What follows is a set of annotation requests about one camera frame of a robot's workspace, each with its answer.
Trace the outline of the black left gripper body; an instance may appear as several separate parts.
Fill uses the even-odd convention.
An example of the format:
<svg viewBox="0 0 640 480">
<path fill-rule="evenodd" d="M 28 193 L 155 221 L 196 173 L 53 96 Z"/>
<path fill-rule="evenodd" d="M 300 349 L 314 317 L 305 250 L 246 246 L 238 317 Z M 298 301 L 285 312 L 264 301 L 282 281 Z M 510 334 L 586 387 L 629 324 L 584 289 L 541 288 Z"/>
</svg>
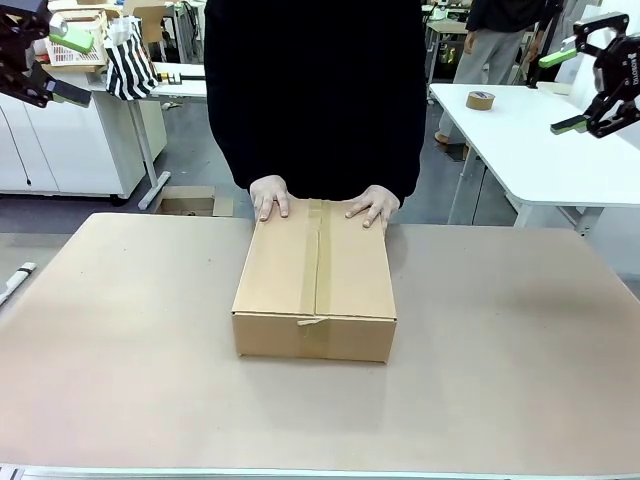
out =
<svg viewBox="0 0 640 480">
<path fill-rule="evenodd" d="M 49 95 L 33 43 L 49 35 L 48 0 L 0 0 L 0 93 Z"/>
</svg>

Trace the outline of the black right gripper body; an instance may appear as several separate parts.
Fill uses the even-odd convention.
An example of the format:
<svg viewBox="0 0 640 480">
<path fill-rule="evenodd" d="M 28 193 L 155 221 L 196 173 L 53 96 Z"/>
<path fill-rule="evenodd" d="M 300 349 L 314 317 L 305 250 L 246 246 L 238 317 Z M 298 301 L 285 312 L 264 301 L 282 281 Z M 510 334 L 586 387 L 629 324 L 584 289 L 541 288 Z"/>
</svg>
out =
<svg viewBox="0 0 640 480">
<path fill-rule="evenodd" d="M 640 95 L 640 35 L 615 37 L 596 57 L 594 72 L 604 99 L 634 101 Z"/>
</svg>

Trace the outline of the brown cardboard shipping box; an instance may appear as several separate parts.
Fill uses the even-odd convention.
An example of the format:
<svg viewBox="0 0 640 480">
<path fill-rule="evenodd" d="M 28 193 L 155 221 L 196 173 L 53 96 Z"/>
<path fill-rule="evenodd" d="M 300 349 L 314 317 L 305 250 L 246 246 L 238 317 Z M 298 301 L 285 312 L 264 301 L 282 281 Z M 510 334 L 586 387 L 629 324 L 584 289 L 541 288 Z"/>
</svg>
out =
<svg viewBox="0 0 640 480">
<path fill-rule="evenodd" d="M 241 356 L 385 363 L 397 325 L 380 221 L 347 202 L 292 200 L 259 221 L 231 309 Z"/>
</svg>

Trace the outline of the person's left forearm black sleeve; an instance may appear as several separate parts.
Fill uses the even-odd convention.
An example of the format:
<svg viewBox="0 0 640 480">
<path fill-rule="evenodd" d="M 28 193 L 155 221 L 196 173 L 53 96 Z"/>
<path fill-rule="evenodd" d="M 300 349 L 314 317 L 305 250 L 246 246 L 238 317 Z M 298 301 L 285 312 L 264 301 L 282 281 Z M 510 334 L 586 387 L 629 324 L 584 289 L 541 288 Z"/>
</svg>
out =
<svg viewBox="0 0 640 480">
<path fill-rule="evenodd" d="M 375 182 L 403 205 L 416 188 L 426 126 L 423 91 L 392 97 L 384 108 L 378 134 Z"/>
</svg>

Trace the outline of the open cardboard box on floor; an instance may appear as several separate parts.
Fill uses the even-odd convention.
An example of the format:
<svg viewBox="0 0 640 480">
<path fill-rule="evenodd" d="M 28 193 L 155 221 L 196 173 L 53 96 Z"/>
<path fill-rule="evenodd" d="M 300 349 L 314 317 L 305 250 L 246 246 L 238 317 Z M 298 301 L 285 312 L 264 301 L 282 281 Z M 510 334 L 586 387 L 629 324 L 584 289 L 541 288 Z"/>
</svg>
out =
<svg viewBox="0 0 640 480">
<path fill-rule="evenodd" d="M 165 186 L 161 191 L 155 214 L 196 217 L 232 217 L 231 198 L 215 193 L 207 186 Z"/>
</svg>

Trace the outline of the person's left hand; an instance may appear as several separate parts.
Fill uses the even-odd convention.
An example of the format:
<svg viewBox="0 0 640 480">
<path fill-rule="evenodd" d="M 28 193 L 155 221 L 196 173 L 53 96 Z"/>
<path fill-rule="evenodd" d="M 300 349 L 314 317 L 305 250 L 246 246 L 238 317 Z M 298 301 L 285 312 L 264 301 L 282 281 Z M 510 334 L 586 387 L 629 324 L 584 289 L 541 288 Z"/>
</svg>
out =
<svg viewBox="0 0 640 480">
<path fill-rule="evenodd" d="M 391 217 L 400 207 L 401 202 L 394 193 L 383 186 L 371 185 L 351 202 L 345 217 L 353 219 L 362 216 L 363 228 L 369 229 L 375 223 L 379 223 L 385 230 Z"/>
</svg>

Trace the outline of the white panel board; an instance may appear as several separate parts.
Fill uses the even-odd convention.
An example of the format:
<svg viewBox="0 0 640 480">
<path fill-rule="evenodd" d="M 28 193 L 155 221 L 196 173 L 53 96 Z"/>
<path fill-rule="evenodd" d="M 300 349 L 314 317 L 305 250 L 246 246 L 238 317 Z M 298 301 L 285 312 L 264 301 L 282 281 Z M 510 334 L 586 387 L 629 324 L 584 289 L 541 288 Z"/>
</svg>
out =
<svg viewBox="0 0 640 480">
<path fill-rule="evenodd" d="M 640 34 L 640 0 L 590 0 L 585 7 L 582 20 L 612 12 L 626 13 L 629 16 L 626 30 L 628 35 Z M 581 110 L 591 103 L 597 93 L 592 71 L 594 61 L 593 57 L 580 54 L 564 62 L 556 77 L 558 83 L 571 86 L 568 101 Z"/>
</svg>

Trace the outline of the white storage cabinet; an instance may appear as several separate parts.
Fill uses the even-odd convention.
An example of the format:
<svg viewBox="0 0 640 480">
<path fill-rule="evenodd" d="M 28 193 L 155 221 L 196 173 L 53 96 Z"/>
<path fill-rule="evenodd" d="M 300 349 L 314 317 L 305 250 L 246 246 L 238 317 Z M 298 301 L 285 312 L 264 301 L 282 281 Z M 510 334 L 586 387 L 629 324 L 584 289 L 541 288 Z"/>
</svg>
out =
<svg viewBox="0 0 640 480">
<path fill-rule="evenodd" d="M 0 193 L 127 199 L 146 176 L 127 104 L 45 109 L 0 95 Z"/>
</svg>

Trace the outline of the black white striped bag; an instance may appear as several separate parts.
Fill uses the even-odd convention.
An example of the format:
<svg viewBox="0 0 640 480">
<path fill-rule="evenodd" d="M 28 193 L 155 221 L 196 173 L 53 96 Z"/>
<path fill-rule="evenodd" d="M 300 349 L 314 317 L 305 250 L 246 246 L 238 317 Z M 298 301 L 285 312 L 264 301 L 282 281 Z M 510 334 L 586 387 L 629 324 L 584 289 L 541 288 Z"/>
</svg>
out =
<svg viewBox="0 0 640 480">
<path fill-rule="evenodd" d="M 134 101 L 147 98 L 158 86 L 157 73 L 143 45 L 141 21 L 134 16 L 115 18 L 104 41 L 108 57 L 106 91 Z"/>
</svg>

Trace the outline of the large white side table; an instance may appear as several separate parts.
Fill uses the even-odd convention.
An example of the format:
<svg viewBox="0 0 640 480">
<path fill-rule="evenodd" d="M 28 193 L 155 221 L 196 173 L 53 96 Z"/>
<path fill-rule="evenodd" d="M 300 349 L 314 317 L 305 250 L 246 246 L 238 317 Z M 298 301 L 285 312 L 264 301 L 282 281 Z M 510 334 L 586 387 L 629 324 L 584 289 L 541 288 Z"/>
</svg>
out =
<svg viewBox="0 0 640 480">
<path fill-rule="evenodd" d="M 640 150 L 614 135 L 553 134 L 553 121 L 578 112 L 561 96 L 524 86 L 437 83 L 430 90 L 469 145 L 449 224 L 472 224 L 485 171 L 518 204 L 517 228 L 554 207 L 585 236 L 606 208 L 640 209 Z M 494 94 L 492 109 L 467 108 L 470 91 Z"/>
</svg>

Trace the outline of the long white background table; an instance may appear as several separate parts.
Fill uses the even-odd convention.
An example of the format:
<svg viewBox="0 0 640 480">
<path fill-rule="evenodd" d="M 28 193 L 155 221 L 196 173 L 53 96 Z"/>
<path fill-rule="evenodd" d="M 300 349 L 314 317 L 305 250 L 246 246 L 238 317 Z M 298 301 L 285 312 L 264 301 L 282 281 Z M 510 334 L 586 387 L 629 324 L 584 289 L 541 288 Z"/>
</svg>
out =
<svg viewBox="0 0 640 480">
<path fill-rule="evenodd" d="M 160 63 L 154 64 L 157 73 L 181 73 L 184 75 L 204 75 L 204 67 L 194 64 Z M 120 193 L 108 195 L 112 205 L 120 207 L 131 198 L 143 179 L 149 180 L 149 188 L 138 201 L 137 208 L 147 210 L 171 179 L 171 173 L 156 171 L 158 154 L 152 149 L 151 138 L 164 123 L 157 121 L 149 129 L 145 126 L 142 105 L 147 103 L 204 102 L 206 88 L 204 81 L 185 81 L 182 85 L 168 85 L 159 82 L 151 94 L 142 100 L 119 100 L 106 92 L 104 67 L 95 67 L 85 74 L 86 87 L 93 94 L 93 103 L 100 115 L 100 122 L 109 147 L 111 158 L 122 186 Z"/>
</svg>

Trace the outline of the bystander in grey trousers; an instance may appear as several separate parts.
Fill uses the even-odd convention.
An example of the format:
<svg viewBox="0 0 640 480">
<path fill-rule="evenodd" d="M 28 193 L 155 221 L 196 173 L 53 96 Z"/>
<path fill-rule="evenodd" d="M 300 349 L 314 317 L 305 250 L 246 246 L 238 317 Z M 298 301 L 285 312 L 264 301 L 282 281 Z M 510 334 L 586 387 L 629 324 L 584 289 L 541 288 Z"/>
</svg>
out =
<svg viewBox="0 0 640 480">
<path fill-rule="evenodd" d="M 511 74 L 526 31 L 538 27 L 526 61 L 539 53 L 557 11 L 557 0 L 473 0 L 455 85 L 503 85 Z"/>
</svg>

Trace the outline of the black folded tripod rod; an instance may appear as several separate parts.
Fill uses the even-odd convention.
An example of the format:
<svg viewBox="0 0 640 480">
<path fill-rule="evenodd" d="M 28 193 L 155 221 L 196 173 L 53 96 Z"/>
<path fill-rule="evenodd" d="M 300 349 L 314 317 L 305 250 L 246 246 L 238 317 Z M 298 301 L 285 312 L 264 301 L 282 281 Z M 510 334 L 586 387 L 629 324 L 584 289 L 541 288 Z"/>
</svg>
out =
<svg viewBox="0 0 640 480">
<path fill-rule="evenodd" d="M 181 73 L 160 72 L 156 76 L 158 82 L 168 85 L 182 85 L 185 81 L 204 81 L 204 75 L 184 75 Z"/>
</svg>

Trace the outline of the white marker pen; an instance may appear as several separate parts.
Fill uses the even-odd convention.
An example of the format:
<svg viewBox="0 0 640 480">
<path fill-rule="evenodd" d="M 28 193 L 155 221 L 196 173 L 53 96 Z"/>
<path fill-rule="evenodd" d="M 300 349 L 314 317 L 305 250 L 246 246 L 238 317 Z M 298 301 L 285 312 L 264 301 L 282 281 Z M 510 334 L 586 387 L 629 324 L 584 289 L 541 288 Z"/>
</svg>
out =
<svg viewBox="0 0 640 480">
<path fill-rule="evenodd" d="M 20 285 L 36 270 L 37 264 L 26 262 L 19 267 L 16 272 L 0 286 L 0 307 L 14 294 Z"/>
</svg>

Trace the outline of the person in black sweater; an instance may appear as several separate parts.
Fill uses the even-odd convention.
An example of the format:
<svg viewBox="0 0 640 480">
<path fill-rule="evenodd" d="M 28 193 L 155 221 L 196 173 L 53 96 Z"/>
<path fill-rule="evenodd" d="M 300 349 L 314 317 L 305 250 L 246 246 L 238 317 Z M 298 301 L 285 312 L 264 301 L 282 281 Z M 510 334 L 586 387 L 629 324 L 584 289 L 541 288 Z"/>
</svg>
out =
<svg viewBox="0 0 640 480">
<path fill-rule="evenodd" d="M 297 198 L 349 200 L 375 182 L 392 97 L 423 91 L 420 0 L 207 0 L 204 70 L 245 97 Z"/>
</svg>

